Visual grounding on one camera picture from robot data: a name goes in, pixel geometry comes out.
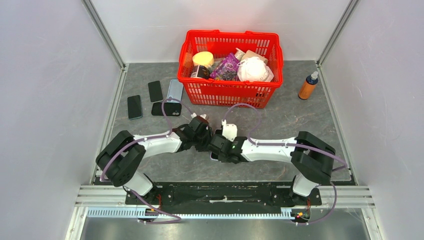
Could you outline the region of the black phone case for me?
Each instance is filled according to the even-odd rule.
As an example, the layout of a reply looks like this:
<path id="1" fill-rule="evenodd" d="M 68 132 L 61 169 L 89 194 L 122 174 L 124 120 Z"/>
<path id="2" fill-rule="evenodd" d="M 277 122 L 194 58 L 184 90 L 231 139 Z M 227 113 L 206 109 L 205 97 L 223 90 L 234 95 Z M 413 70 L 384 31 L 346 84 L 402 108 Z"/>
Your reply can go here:
<path id="1" fill-rule="evenodd" d="M 163 110 L 168 117 L 179 117 L 182 111 L 182 105 L 178 102 L 165 102 L 163 104 Z M 151 114 L 153 116 L 163 116 L 162 103 L 155 102 L 152 105 Z"/>

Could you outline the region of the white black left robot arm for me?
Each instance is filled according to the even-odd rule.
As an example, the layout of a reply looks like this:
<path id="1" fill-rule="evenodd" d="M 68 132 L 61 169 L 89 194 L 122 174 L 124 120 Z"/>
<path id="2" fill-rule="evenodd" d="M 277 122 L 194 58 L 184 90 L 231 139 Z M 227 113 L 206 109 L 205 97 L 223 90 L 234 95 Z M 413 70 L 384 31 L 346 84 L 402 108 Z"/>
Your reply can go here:
<path id="1" fill-rule="evenodd" d="M 143 136 L 120 131 L 95 159 L 102 170 L 101 180 L 108 180 L 115 187 L 133 190 L 144 204 L 152 204 L 157 198 L 155 185 L 144 173 L 138 172 L 144 158 L 191 148 L 198 152 L 207 151 L 212 139 L 207 116 L 193 113 L 191 117 L 188 124 L 159 134 Z"/>

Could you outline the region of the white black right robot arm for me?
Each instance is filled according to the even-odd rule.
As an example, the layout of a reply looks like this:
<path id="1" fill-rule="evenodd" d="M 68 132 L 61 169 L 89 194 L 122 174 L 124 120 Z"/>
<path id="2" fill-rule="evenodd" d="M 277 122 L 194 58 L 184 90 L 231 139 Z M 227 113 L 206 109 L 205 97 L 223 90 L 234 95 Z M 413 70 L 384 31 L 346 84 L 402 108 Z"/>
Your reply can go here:
<path id="1" fill-rule="evenodd" d="M 274 161 L 292 164 L 298 174 L 288 191 L 289 200 L 300 205 L 320 185 L 328 185 L 333 173 L 336 150 L 307 131 L 286 139 L 255 139 L 237 136 L 234 140 L 215 134 L 207 145 L 222 163 Z"/>

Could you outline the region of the teal edged black smartphone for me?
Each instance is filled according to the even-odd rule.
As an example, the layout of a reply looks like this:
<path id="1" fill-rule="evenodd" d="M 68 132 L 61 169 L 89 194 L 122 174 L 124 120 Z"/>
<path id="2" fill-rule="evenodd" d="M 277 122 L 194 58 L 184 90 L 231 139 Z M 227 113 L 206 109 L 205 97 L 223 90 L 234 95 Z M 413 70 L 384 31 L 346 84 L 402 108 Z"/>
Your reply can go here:
<path id="1" fill-rule="evenodd" d="M 133 95 L 127 98 L 127 113 L 129 120 L 143 117 L 142 99 L 140 95 Z"/>

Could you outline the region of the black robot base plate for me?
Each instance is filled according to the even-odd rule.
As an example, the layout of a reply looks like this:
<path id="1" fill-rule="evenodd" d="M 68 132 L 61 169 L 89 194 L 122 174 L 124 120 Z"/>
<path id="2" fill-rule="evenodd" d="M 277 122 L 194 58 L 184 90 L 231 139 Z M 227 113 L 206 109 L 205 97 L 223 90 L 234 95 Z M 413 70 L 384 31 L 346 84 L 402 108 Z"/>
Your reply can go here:
<path id="1" fill-rule="evenodd" d="M 300 196 L 288 181 L 158 182 L 144 199 L 175 215 L 277 214 L 282 208 L 322 205 L 317 188 Z"/>

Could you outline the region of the lilac phone case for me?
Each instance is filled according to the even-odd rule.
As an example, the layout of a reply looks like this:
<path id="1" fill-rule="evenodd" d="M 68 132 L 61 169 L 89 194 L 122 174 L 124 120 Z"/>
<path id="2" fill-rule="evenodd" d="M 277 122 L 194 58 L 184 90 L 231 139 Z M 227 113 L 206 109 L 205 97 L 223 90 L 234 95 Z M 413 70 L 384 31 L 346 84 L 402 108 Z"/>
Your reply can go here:
<path id="1" fill-rule="evenodd" d="M 222 132 L 223 132 L 223 130 L 222 129 L 216 129 L 215 131 L 214 131 L 214 134 L 222 134 Z M 219 159 L 218 159 L 218 155 L 217 154 L 215 154 L 215 153 L 213 153 L 213 152 L 211 152 L 210 153 L 210 159 L 212 160 L 212 161 L 218 161 Z"/>

